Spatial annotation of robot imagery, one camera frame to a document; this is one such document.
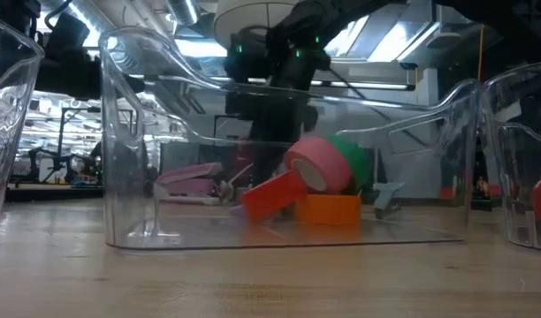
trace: pink object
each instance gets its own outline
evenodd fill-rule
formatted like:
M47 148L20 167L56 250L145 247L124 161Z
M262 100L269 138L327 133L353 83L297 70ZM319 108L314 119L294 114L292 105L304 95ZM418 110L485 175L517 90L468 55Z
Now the pink object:
M221 202L219 198L211 197L184 197L173 196L160 199L161 202L170 202L178 204L192 204L192 205L219 205Z
M161 185L169 195L211 196L216 183L211 179L191 178Z
M340 193L351 179L345 157L327 140L318 137L300 138L286 151L284 162L287 169L296 170L308 187L320 193ZM319 186L309 184L311 179L317 180L315 184Z
M198 177L215 176L223 170L221 163L198 164L178 170L168 171L162 174L156 182L162 186L170 183Z

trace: red block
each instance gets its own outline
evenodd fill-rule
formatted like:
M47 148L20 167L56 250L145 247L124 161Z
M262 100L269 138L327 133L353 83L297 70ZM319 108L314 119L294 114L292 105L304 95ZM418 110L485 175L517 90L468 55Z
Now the red block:
M241 196L247 218L260 222L306 196L307 186L298 173L290 170L251 189Z

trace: wooden tabletop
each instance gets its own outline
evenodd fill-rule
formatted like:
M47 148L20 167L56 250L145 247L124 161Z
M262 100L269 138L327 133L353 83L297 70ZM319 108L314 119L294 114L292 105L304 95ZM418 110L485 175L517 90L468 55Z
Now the wooden tabletop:
M5 207L1 318L541 317L541 253L490 212L465 243L138 254L105 246L101 208Z

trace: ceiling light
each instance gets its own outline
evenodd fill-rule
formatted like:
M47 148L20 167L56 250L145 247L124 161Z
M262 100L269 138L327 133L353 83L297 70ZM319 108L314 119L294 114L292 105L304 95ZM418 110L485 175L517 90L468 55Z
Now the ceiling light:
M227 57L227 50L216 42L175 40L186 57Z
M58 137L59 132L33 132L33 131L24 131L26 136L42 136L42 137ZM64 136L69 137L102 137L101 132L63 132Z
M392 62L406 47L406 28L397 23L377 45L367 61Z
M415 36L408 38L409 34L406 33L406 28L400 22L397 23L377 45L375 50L370 54L370 57L367 58L367 61L392 62L394 60L400 61L404 59L439 27L438 22L427 27L429 24L426 23Z
M212 80L221 80L221 81L230 81L230 80L232 80L230 78L226 78L226 77L223 77L223 76L212 76L211 79Z
M62 140L64 145L84 145L83 140Z
M37 111L29 111L27 113L27 119L33 119L33 118L48 118L48 117L44 116L43 114L38 113Z
M355 40L365 27L365 23L369 16L358 19L355 22L350 22L347 27L339 32L326 46L325 51L331 53L335 57L344 56L353 47Z
M396 59L398 61L401 61L401 60L405 59L408 55L410 55L410 53L412 53L415 49L417 49L420 46L420 44L422 44L422 42L426 41L426 39L431 34L436 32L436 30L438 28L439 28L439 22L436 22L433 25L431 25L430 28L428 28L428 30L426 30L426 32L424 32L422 35L420 35L420 37L418 37L412 44L410 44L410 46L408 46L408 48L405 49L404 52L402 52L400 55L398 55L398 57Z
M332 82L333 87L347 87L347 84L344 82ZM386 83L349 83L353 88L368 88L368 89L397 89L405 90L408 89L406 84L386 84Z
M258 84L264 84L267 82L266 79L248 79L249 83L258 83Z

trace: white round lamp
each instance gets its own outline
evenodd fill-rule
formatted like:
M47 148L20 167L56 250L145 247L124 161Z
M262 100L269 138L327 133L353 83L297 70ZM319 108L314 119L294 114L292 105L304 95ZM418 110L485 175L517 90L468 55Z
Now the white round lamp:
M243 27L274 27L286 17L298 0L219 0L214 18L214 38L226 49L231 35ZM263 30L253 32L264 34Z

